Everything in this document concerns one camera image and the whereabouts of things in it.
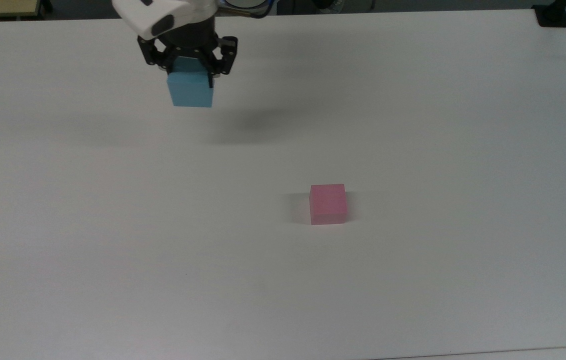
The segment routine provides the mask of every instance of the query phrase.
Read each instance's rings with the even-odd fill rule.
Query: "pink block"
[[[348,215],[345,185],[310,187],[310,222],[312,225],[343,224]]]

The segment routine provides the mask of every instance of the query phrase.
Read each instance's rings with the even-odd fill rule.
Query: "cube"
[[[310,187],[310,223],[312,225],[343,224],[348,204],[344,184],[312,185]]]
[[[173,72],[167,76],[167,87],[175,107],[212,107],[214,89],[210,88],[208,71],[199,59],[177,57]]]

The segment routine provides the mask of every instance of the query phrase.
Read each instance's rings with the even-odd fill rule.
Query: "table surface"
[[[566,348],[413,357],[413,360],[566,360]]]
[[[0,0],[0,16],[36,16],[40,0]]]
[[[566,347],[566,29],[219,18],[212,109],[121,20],[0,23],[0,359]],[[311,185],[351,220],[308,225]]]

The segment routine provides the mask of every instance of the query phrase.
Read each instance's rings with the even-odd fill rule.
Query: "blue block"
[[[198,59],[177,57],[173,72],[167,75],[167,87],[175,107],[212,107],[214,89],[210,88],[208,71]]]

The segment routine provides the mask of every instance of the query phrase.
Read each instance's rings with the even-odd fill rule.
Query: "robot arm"
[[[238,39],[219,38],[215,31],[215,0],[112,0],[116,12],[137,34],[145,62],[171,73],[178,57],[198,59],[213,78],[229,74],[237,56]],[[163,51],[156,41],[165,45]],[[221,48],[221,59],[213,51]]]

